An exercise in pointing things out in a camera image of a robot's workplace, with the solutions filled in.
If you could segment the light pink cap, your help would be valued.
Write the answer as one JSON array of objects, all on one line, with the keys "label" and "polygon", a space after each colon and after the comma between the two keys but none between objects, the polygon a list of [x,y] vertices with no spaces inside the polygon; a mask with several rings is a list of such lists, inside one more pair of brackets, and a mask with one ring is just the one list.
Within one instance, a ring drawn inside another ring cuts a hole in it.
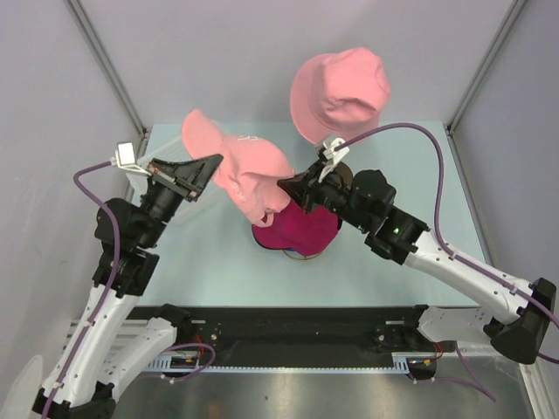
[{"label": "light pink cap", "polygon": [[277,181],[294,176],[283,152],[270,141],[252,135],[227,134],[195,109],[183,121],[183,145],[194,160],[222,155],[213,182],[225,190],[248,221],[267,228],[291,201]]}]

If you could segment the light pink bucket hat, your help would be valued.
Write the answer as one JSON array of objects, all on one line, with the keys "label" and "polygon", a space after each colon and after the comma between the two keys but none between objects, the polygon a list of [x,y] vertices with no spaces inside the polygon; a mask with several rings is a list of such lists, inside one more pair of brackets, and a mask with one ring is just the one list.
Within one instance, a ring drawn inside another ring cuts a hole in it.
[{"label": "light pink bucket hat", "polygon": [[379,126],[390,96],[382,59],[357,47],[309,59],[293,78],[290,114],[313,145],[331,135],[351,140]]}]

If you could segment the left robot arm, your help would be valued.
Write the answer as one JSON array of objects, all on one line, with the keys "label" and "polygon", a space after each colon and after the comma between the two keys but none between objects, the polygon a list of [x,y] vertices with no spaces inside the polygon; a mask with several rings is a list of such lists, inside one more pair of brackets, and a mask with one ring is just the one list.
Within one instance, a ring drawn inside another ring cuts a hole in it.
[{"label": "left robot arm", "polygon": [[80,180],[102,168],[134,171],[133,162],[113,157],[74,175],[75,185],[99,207],[94,235],[102,254],[77,328],[41,384],[32,412],[43,418],[109,418],[126,388],[159,354],[183,350],[195,360],[191,372],[162,373],[169,383],[192,378],[213,363],[216,351],[197,337],[190,313],[171,304],[157,308],[112,360],[107,355],[155,272],[160,258],[152,250],[162,233],[183,202],[203,194],[222,160],[220,154],[193,161],[153,159],[141,170],[148,189],[140,205],[123,198],[103,202]]}]

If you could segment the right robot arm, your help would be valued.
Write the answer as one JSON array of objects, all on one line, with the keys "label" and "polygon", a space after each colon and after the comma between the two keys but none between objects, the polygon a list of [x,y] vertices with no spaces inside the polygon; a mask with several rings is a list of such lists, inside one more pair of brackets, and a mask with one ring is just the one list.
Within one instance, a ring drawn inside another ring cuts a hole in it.
[{"label": "right robot arm", "polygon": [[462,341],[489,345],[520,364],[539,358],[556,297],[548,280],[514,278],[451,247],[395,206],[396,191],[379,170],[362,170],[345,184],[336,171],[324,175],[316,161],[278,185],[302,210],[322,207],[358,229],[378,257],[426,273],[476,302],[474,308],[419,307],[403,328],[409,348]]}]

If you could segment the white plastic basket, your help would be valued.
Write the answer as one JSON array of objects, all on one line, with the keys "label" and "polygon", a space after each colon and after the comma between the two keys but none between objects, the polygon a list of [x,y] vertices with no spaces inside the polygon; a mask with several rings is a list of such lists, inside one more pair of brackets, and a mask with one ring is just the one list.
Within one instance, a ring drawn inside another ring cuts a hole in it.
[{"label": "white plastic basket", "polygon": [[139,206],[153,218],[184,223],[219,198],[212,177],[222,160],[220,154],[192,157],[176,137],[146,151],[127,178]]}]

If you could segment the beige mannequin head stand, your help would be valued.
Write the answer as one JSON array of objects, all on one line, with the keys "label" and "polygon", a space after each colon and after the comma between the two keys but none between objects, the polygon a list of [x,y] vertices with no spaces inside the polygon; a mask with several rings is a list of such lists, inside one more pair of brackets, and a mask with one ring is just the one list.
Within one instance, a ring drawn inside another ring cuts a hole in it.
[{"label": "beige mannequin head stand", "polygon": [[353,180],[353,172],[352,170],[349,168],[348,165],[346,165],[343,162],[340,162],[337,166],[336,166],[336,172],[338,173],[338,175],[347,183],[352,183]]}]

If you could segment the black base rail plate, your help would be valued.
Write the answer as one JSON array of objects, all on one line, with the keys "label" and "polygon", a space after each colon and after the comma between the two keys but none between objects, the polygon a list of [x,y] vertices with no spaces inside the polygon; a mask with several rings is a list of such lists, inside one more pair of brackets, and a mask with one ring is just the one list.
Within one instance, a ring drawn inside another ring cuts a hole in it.
[{"label": "black base rail plate", "polygon": [[435,355],[435,344],[411,330],[412,307],[191,307],[195,334],[217,357],[264,360],[371,354]]}]

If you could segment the aluminium frame post left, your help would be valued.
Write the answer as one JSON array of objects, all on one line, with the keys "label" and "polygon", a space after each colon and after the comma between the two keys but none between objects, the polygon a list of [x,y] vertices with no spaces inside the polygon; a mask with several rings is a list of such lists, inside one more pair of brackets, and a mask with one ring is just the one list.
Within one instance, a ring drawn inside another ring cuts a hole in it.
[{"label": "aluminium frame post left", "polygon": [[129,95],[128,89],[125,87],[120,74],[114,66],[114,62],[110,58],[107,48],[95,28],[93,20],[88,16],[86,8],[79,0],[65,0],[64,4],[129,123],[139,138],[143,139],[148,129],[141,121],[141,117]]}]

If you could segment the aluminium frame post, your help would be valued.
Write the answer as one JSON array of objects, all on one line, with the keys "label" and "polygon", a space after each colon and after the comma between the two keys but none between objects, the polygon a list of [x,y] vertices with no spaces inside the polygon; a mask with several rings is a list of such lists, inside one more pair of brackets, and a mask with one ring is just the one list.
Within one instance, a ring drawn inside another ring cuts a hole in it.
[{"label": "aluminium frame post", "polygon": [[141,117],[129,95],[128,89],[125,87],[120,74],[114,66],[114,62],[110,58],[107,48],[95,28],[93,20],[88,16],[86,8],[79,0],[65,0],[64,4],[129,123],[139,138],[143,139],[148,129],[141,121]]},{"label": "aluminium frame post", "polygon": [[445,130],[450,136],[454,136],[457,131],[460,122],[463,120],[475,97],[480,92],[481,87],[493,69],[497,58],[509,40],[512,32],[514,31],[514,27],[521,19],[521,16],[528,4],[528,0],[514,0],[507,9],[504,18],[501,20],[497,31],[495,32],[486,52],[482,56],[482,59],[473,74],[472,79],[462,94],[458,105],[452,113],[452,116],[445,125]]}]

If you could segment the aluminium frame post right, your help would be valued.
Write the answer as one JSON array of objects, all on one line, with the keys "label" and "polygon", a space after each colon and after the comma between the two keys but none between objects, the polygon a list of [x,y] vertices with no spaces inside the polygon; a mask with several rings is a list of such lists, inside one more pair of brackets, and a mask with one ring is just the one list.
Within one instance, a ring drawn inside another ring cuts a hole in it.
[{"label": "aluminium frame post right", "polygon": [[507,9],[504,18],[501,20],[497,31],[495,32],[486,52],[482,56],[482,59],[473,74],[472,79],[462,94],[458,105],[452,113],[452,116],[445,125],[445,130],[450,136],[454,136],[457,131],[460,122],[463,120],[475,97],[480,92],[481,87],[493,69],[497,58],[509,40],[512,32],[514,31],[514,27],[521,19],[521,16],[528,4],[528,0],[514,0]]}]

